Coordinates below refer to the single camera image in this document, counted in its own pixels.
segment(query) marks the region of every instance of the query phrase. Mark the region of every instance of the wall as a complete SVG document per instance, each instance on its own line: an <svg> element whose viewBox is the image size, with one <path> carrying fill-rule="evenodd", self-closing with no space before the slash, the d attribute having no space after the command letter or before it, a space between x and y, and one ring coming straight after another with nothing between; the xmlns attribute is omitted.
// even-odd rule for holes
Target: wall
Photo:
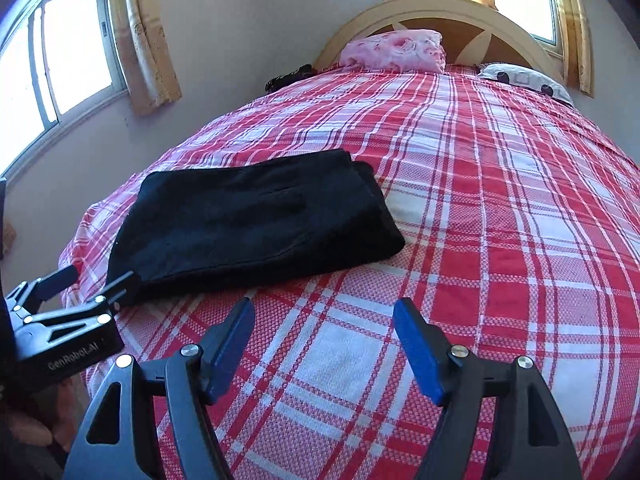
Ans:
<svg viewBox="0 0 640 480"><path fill-rule="evenodd" d="M640 49L607 0L583 0L591 28L594 98L571 91L576 107L640 164Z"/></svg>
<svg viewBox="0 0 640 480"><path fill-rule="evenodd" d="M18 239L5 290L55 270L92 203L213 118L260 96L272 77L313 62L338 28L380 0L160 0L184 97L148 118L121 98L10 182Z"/></svg>

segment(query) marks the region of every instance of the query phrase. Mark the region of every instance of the folded towel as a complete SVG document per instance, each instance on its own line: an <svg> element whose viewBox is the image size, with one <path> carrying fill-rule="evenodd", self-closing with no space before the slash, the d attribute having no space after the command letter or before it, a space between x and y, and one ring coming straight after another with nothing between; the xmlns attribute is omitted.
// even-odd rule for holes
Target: folded towel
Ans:
<svg viewBox="0 0 640 480"><path fill-rule="evenodd" d="M344 150L150 174L111 251L134 303L250 288L383 260L404 247L373 169Z"/></svg>

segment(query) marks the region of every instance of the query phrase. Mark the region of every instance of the bedspread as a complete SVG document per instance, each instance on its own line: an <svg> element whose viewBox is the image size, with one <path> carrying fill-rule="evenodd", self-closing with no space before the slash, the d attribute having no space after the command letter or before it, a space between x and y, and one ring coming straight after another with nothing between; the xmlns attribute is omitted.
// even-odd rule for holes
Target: bedspread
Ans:
<svg viewBox="0 0 640 480"><path fill-rule="evenodd" d="M640 178L572 108L526 89L445 75L334 70L217 118L91 206L60 258L104 284L108 255L152 171L251 164L342 147L372 165L407 245L391 260L250 291L254 334L209 409L238 479L409 479L439 409L391 325L408 296L479 356L531 356L585 478L604 480L635 436L640 400ZM126 352L162 358L199 340L247 291L123 310ZM94 392L114 359L92 367ZM493 404L466 477L479 479ZM180 471L164 399L158 434Z"/></svg>

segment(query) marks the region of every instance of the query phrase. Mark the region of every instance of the finger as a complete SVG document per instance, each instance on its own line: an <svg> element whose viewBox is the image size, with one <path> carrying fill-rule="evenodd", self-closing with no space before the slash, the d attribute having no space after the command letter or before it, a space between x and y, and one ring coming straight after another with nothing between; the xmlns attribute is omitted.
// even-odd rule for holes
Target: finger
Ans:
<svg viewBox="0 0 640 480"><path fill-rule="evenodd" d="M75 420L78 398L71 379L64 380L58 385L56 411L60 421Z"/></svg>
<svg viewBox="0 0 640 480"><path fill-rule="evenodd" d="M66 452L71 451L71 445L76 437L76 425L72 421L57 422L51 430L53 438Z"/></svg>
<svg viewBox="0 0 640 480"><path fill-rule="evenodd" d="M9 430L14 438L21 443L46 447L53 442L53 436L49 429L23 412L9 410L5 417Z"/></svg>

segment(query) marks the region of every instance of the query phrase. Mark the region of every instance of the wooden headboard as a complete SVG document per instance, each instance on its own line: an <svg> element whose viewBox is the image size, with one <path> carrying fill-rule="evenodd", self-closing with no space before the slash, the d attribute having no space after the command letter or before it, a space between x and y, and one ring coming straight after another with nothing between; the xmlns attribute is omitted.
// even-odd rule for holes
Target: wooden headboard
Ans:
<svg viewBox="0 0 640 480"><path fill-rule="evenodd" d="M496 10L469 0L385 0L341 28L314 66L318 70L331 66L351 40L400 28L437 30L448 63L512 63L564 83L549 55L529 33Z"/></svg>

